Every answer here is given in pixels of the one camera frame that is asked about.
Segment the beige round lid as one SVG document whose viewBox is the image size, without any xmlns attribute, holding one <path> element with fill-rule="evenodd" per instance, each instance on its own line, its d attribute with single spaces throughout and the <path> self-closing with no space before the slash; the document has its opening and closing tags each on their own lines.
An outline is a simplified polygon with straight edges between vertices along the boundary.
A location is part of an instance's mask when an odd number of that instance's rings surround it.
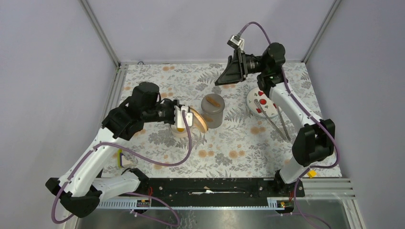
<svg viewBox="0 0 405 229">
<path fill-rule="evenodd" d="M 207 122 L 203 116 L 197 112 L 194 108 L 190 108 L 190 111 L 193 113 L 193 127 L 197 128 L 201 133 L 206 133 L 209 129 Z"/>
</svg>

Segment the grey lid with wooden knob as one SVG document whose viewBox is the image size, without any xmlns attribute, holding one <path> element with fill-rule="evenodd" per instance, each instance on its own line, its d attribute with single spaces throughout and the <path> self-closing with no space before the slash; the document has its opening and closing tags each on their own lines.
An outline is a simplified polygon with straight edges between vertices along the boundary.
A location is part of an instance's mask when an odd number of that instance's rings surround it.
<svg viewBox="0 0 405 229">
<path fill-rule="evenodd" d="M 210 115 L 217 115 L 225 108 L 224 99 L 218 94 L 208 94 L 201 101 L 202 110 Z"/>
</svg>

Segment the grey cylindrical lunch container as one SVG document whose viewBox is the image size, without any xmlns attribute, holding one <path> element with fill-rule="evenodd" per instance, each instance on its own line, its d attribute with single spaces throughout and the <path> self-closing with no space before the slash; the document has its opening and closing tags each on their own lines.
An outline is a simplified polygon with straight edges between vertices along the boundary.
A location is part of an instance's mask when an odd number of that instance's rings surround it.
<svg viewBox="0 0 405 229">
<path fill-rule="evenodd" d="M 209 129 L 216 129 L 223 123 L 223 109 L 203 109 L 203 117 Z"/>
</svg>

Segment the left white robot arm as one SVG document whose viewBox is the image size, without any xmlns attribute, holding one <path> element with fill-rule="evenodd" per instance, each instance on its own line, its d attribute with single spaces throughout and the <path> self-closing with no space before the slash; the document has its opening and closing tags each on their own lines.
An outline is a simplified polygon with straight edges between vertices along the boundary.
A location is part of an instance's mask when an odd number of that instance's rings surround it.
<svg viewBox="0 0 405 229">
<path fill-rule="evenodd" d="M 192 124 L 188 120 L 192 116 L 189 107 L 179 100 L 163 99 L 156 84 L 141 82 L 131 96 L 108 113 L 86 152 L 69 171 L 47 180 L 45 186 L 55 195 L 52 213 L 60 203 L 72 216 L 84 218 L 101 201 L 129 192 L 136 196 L 146 194 L 146 176 L 138 169 L 129 169 L 114 178 L 98 175 L 118 149 L 129 151 L 124 145 L 143 130 L 145 123 L 163 122 L 186 128 Z"/>
</svg>

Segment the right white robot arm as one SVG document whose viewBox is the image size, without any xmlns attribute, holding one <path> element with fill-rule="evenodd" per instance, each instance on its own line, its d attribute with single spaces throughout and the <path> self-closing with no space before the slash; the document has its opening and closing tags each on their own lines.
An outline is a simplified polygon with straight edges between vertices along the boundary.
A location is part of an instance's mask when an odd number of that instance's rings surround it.
<svg viewBox="0 0 405 229">
<path fill-rule="evenodd" d="M 334 153 L 335 124 L 312 112 L 290 88 L 283 69 L 286 51 L 282 44 L 269 44 L 260 56 L 246 54 L 243 41 L 228 41 L 227 44 L 233 48 L 234 54 L 228 57 L 225 71 L 215 85 L 243 82 L 249 74 L 257 73 L 259 90 L 282 109 L 298 132 L 290 162 L 275 176 L 275 193 L 285 197 L 293 190 L 292 183 L 311 165 Z"/>
</svg>

